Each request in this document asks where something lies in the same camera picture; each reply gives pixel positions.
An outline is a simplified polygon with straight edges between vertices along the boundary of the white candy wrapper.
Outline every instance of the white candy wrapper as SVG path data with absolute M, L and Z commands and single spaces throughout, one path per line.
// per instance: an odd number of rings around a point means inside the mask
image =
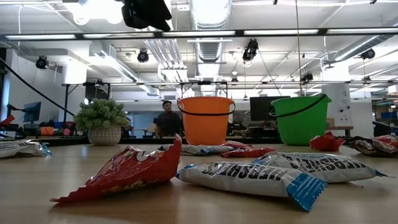
M 0 158 L 51 156 L 45 144 L 33 141 L 7 141 L 0 142 Z
M 218 190 L 290 197 L 308 212 L 327 186 L 326 182 L 297 169 L 239 162 L 189 165 L 180 170 L 176 178 Z
M 167 150 L 170 145 L 161 146 L 158 150 Z M 231 146 L 192 146 L 184 144 L 181 147 L 182 156 L 208 156 L 208 155 L 218 155 L 225 152 L 235 150 Z
M 355 159 L 324 153 L 269 152 L 252 163 L 298 169 L 328 183 L 387 176 Z

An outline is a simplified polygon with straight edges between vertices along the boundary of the green plant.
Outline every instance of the green plant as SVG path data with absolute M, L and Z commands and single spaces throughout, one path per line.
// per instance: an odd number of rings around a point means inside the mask
M 108 128 L 129 125 L 123 111 L 124 105 L 118 105 L 114 100 L 94 100 L 89 105 L 80 103 L 80 108 L 81 110 L 73 117 L 73 120 L 81 131 L 89 130 L 91 127 Z

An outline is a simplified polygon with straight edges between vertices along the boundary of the monitor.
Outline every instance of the monitor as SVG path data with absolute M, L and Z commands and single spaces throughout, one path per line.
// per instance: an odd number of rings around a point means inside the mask
M 274 100 L 289 98 L 290 96 L 260 96 L 250 97 L 250 118 L 251 121 L 270 121 L 275 120 L 269 116 L 269 112 L 274 108 L 271 102 Z
M 38 121 L 40 118 L 40 107 L 42 102 L 28 103 L 24 105 L 24 110 L 26 110 L 24 115 L 24 122 Z

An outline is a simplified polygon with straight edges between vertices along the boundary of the white flower pot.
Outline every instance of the white flower pot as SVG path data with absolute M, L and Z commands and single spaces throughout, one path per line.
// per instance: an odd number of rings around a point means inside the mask
M 113 146 L 119 143 L 121 127 L 92 127 L 88 130 L 88 140 L 95 146 Z

